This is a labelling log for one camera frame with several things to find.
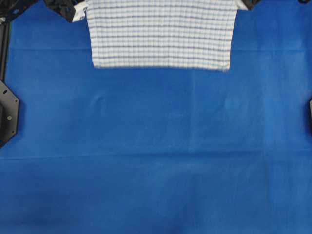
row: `blue fabric surface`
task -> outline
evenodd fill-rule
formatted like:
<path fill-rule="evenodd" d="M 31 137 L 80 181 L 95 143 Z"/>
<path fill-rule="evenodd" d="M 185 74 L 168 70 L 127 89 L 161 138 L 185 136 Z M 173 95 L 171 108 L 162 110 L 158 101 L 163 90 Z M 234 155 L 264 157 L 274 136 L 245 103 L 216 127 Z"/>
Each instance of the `blue fabric surface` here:
<path fill-rule="evenodd" d="M 33 6 L 12 25 L 0 233 L 312 233 L 311 11 L 239 11 L 228 72 L 95 70 L 86 21 Z"/>

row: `cloth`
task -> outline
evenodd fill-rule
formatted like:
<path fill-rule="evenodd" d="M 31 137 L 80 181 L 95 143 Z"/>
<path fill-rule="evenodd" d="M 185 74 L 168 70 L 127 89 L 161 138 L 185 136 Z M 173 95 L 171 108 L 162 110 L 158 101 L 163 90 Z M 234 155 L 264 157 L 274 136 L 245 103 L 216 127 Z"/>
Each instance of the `cloth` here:
<path fill-rule="evenodd" d="M 88 0 L 92 60 L 105 67 L 228 70 L 239 0 Z"/>

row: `black bracket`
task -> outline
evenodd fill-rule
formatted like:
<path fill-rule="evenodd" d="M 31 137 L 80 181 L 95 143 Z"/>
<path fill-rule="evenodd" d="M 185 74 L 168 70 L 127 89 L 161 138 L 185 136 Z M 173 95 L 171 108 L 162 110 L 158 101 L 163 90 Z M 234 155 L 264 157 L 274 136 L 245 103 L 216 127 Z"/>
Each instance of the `black bracket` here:
<path fill-rule="evenodd" d="M 0 81 L 0 148 L 16 134 L 19 105 L 19 99 Z"/>

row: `metal frame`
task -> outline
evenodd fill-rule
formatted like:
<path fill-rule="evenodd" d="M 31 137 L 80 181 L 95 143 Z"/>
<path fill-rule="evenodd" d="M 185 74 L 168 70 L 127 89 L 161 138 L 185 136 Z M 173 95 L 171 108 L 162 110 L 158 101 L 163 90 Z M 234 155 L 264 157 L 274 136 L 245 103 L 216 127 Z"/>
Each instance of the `metal frame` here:
<path fill-rule="evenodd" d="M 9 25 L 0 25 L 0 148 L 16 134 L 20 105 L 19 99 L 3 83 L 8 42 Z"/>

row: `striped towel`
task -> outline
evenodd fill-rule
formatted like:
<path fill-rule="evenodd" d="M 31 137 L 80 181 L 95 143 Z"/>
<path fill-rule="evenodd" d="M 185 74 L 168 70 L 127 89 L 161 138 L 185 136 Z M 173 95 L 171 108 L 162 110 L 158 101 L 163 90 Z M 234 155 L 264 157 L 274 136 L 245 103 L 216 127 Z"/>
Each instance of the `striped towel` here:
<path fill-rule="evenodd" d="M 88 0 L 96 68 L 228 70 L 242 0 Z"/>

